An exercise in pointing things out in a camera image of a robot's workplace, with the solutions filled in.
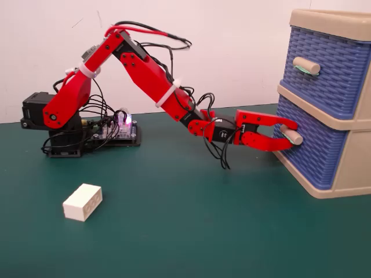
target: white lego brick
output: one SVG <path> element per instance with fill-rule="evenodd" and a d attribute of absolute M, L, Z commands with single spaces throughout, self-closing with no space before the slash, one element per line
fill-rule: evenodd
<path fill-rule="evenodd" d="M 82 184 L 63 202 L 64 216 L 78 221 L 85 221 L 102 200 L 103 196 L 100 186 Z"/>

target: wicker-pattern drawer front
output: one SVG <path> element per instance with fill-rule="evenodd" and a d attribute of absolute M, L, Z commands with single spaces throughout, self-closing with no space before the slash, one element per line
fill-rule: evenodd
<path fill-rule="evenodd" d="M 352 119 L 368 65 L 371 42 L 292 27 L 281 85 L 337 119 Z M 321 66 L 319 75 L 293 67 L 302 57 Z"/>
<path fill-rule="evenodd" d="M 297 131 L 304 138 L 301 145 L 282 151 L 283 155 L 314 187 L 330 189 L 348 132 L 327 127 L 283 96 L 279 97 L 277 116 L 297 122 Z M 279 127 L 274 128 L 275 138 L 283 137 Z"/>

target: beige drawer knob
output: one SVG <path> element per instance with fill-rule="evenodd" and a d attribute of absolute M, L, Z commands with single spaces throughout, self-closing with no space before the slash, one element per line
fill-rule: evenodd
<path fill-rule="evenodd" d="M 289 129 L 285 125 L 280 126 L 279 130 L 291 141 L 292 144 L 300 145 L 303 142 L 303 137 L 295 130 Z"/>
<path fill-rule="evenodd" d="M 315 62 L 309 61 L 307 59 L 304 59 L 302 57 L 296 57 L 292 64 L 294 66 L 299 66 L 304 68 L 306 71 L 308 71 L 310 74 L 316 75 L 319 73 L 319 70 L 321 69 L 321 66 Z"/>

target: zip tie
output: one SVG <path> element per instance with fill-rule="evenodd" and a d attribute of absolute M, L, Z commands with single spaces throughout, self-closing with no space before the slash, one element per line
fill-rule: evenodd
<path fill-rule="evenodd" d="M 180 87 L 180 84 L 181 84 L 181 78 L 175 79 L 173 81 L 173 84 L 169 88 L 169 90 L 167 90 L 167 92 L 156 103 L 156 107 L 159 108 L 171 96 L 171 94 L 175 91 L 175 89 Z"/>
<path fill-rule="evenodd" d="M 96 72 L 93 72 L 90 69 L 88 69 L 83 62 L 80 63 L 79 70 L 82 72 L 82 74 L 84 74 L 90 79 L 97 77 L 97 75 L 100 73 L 100 67 L 97 69 Z"/>

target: robotic arm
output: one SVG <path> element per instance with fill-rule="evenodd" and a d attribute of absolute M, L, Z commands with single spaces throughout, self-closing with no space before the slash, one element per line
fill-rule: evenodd
<path fill-rule="evenodd" d="M 154 28 L 145 30 L 126 25 L 112 26 L 107 30 L 103 42 L 84 54 L 79 68 L 67 75 L 59 92 L 45 105 L 42 110 L 45 126 L 49 129 L 61 129 L 74 117 L 88 101 L 91 79 L 100 72 L 102 63 L 113 54 L 133 82 L 157 106 L 161 106 L 175 121 L 187 127 L 191 134 L 202 136 L 210 143 L 216 141 L 225 145 L 246 145 L 262 151 L 279 151 L 293 146 L 286 138 L 271 138 L 257 132 L 260 125 L 272 126 L 278 123 L 296 130 L 297 123 L 292 120 L 243 110 L 237 110 L 234 118 L 218 115 L 211 110 L 199 110 L 192 97 L 179 88 L 179 85 L 175 86 L 175 82 L 170 82 L 163 68 L 141 45 L 131 39 L 128 31 L 180 39 Z"/>

